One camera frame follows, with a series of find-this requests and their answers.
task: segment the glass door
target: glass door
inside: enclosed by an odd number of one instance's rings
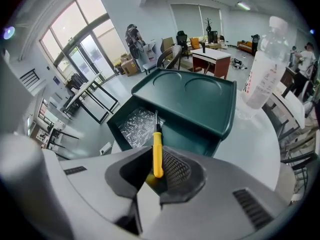
[[[110,60],[101,52],[98,45],[92,35],[89,34],[81,41],[79,49],[86,53],[85,55],[88,56],[90,62],[94,64],[99,72],[102,72],[106,79],[110,79],[115,75],[115,72],[111,67]]]
[[[94,70],[90,67],[89,63],[85,60],[84,56],[80,53],[78,46],[76,46],[69,56],[74,62],[76,67],[81,71],[88,81],[91,81],[96,76]]]

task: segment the curtain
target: curtain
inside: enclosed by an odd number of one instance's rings
[[[211,31],[218,31],[218,35],[221,35],[221,20],[220,20],[220,12],[219,9],[200,5],[200,11],[202,16],[203,23],[203,32],[206,35],[207,24],[206,19],[210,19]]]
[[[184,31],[188,39],[204,35],[198,5],[172,4],[171,7],[178,31]]]

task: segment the black office chair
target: black office chair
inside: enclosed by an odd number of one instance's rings
[[[182,56],[187,56],[187,58],[189,59],[187,38],[188,36],[183,31],[178,31],[176,36],[177,45],[182,47]]]
[[[180,70],[180,60],[181,60],[181,55],[182,55],[182,47],[180,45],[174,45],[171,46],[170,48],[166,49],[158,58],[156,61],[156,67],[159,68],[161,65],[164,63],[166,57],[168,55],[172,54],[172,60],[169,62],[168,65],[166,65],[165,69],[170,70],[175,68],[175,64],[178,63],[177,65],[177,70]]]

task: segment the black mesh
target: black mesh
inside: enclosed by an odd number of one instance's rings
[[[190,177],[191,168],[184,161],[163,150],[162,168],[168,189],[174,188]]]

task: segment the cardboard box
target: cardboard box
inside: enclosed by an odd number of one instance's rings
[[[120,57],[121,63],[125,63],[127,61],[130,61],[132,59],[131,54],[124,54]]]
[[[121,67],[128,77],[134,75],[138,71],[137,65],[133,58],[122,63]]]

